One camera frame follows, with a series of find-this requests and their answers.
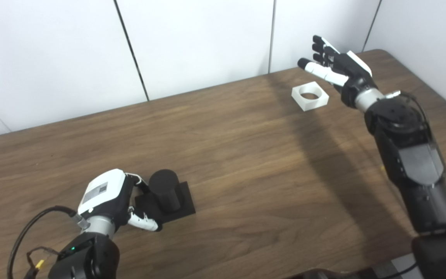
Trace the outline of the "black and white left hand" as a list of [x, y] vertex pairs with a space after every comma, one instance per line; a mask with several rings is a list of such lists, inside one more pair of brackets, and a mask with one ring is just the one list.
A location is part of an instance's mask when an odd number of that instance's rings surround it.
[[145, 231], [161, 231], [163, 227], [159, 221], [131, 204], [135, 187], [142, 193], [148, 191], [139, 175], [120, 169], [106, 171], [89, 182], [77, 209], [87, 221], [87, 225], [82, 226], [82, 233], [98, 233], [112, 239], [118, 229], [126, 225]]

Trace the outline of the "black and white right hand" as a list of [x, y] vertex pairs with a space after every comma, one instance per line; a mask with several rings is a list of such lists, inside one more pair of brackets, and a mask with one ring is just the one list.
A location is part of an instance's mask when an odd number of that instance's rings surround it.
[[352, 51], [340, 53], [318, 35], [313, 36], [312, 50], [313, 60], [300, 58], [298, 67], [333, 85], [346, 106], [357, 108], [361, 94], [378, 88], [370, 67]]

